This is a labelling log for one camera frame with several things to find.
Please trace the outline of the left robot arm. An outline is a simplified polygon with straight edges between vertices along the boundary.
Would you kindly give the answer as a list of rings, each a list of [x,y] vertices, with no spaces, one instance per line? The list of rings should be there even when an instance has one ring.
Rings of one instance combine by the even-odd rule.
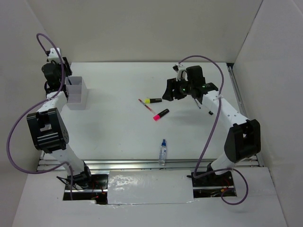
[[[37,150],[54,157],[67,171],[67,183],[87,189],[93,184],[93,176],[84,161],[80,160],[68,145],[68,130],[60,115],[68,101],[68,90],[63,85],[61,64],[50,60],[42,67],[46,78],[47,101],[35,113],[27,115],[30,134]]]

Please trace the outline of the red gel pen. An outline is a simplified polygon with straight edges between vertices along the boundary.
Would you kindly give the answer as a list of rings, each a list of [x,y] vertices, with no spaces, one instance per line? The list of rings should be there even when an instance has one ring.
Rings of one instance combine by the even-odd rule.
[[[144,105],[150,112],[152,112],[154,115],[156,114],[155,111],[153,111],[147,104],[145,104],[141,99],[138,99],[138,101]]]

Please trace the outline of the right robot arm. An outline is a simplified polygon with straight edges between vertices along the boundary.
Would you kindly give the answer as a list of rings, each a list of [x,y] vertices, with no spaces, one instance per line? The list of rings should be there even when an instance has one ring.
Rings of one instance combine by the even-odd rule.
[[[162,96],[164,100],[180,100],[192,96],[201,105],[216,115],[215,121],[221,121],[228,134],[223,153],[207,166],[207,181],[218,185],[223,174],[235,165],[261,150],[260,124],[257,120],[249,120],[239,113],[220,93],[214,83],[206,83],[200,66],[173,67],[176,78],[167,80],[167,87]]]

